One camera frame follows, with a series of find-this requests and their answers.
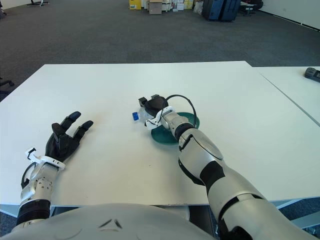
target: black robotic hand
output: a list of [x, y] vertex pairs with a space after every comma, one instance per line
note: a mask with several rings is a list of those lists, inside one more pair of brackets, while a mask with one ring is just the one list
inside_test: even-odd
[[68, 128], [73, 124], [81, 115], [80, 112], [75, 111], [67, 116], [61, 124], [53, 123], [53, 134], [50, 136], [45, 146], [45, 155], [56, 159], [60, 162], [65, 161], [79, 146], [81, 138], [85, 132], [94, 124], [93, 121], [86, 121], [78, 127], [73, 137], [66, 134]]

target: white wall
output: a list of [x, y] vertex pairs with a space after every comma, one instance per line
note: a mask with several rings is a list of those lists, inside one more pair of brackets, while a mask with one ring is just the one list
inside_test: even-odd
[[31, 0], [1, 0], [3, 9], [9, 9], [20, 5], [31, 3]]
[[263, 0], [270, 14], [320, 29], [320, 0]]

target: gray carpet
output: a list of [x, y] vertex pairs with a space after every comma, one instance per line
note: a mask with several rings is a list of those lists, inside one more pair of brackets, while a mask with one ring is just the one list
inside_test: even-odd
[[[191, 10], [148, 15], [128, 0], [52, 0], [6, 10], [0, 20], [0, 71], [12, 91], [44, 64], [176, 63], [245, 60], [253, 67], [320, 65], [320, 33], [257, 12], [234, 22]], [[320, 211], [320, 199], [284, 208], [289, 219]], [[0, 234], [14, 226], [0, 214]]]

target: robot forearm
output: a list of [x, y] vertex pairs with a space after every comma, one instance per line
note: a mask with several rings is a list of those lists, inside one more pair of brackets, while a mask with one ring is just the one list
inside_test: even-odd
[[163, 121], [178, 136], [179, 166], [194, 183], [206, 187], [221, 239], [315, 239], [294, 226], [248, 180], [228, 167], [219, 149], [200, 130], [190, 127], [186, 118], [169, 114]]
[[59, 169], [64, 164], [50, 157], [36, 157], [28, 151], [28, 158], [35, 163], [29, 179], [22, 180], [21, 204], [17, 227], [24, 228], [50, 216], [51, 195]]

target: yellow box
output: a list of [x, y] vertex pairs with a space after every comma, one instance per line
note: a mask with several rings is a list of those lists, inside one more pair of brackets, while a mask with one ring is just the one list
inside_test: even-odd
[[130, 10], [141, 10], [141, 0], [129, 0]]
[[189, 1], [188, 2], [188, 9], [192, 9], [193, 5], [194, 5], [194, 2], [193, 1]]

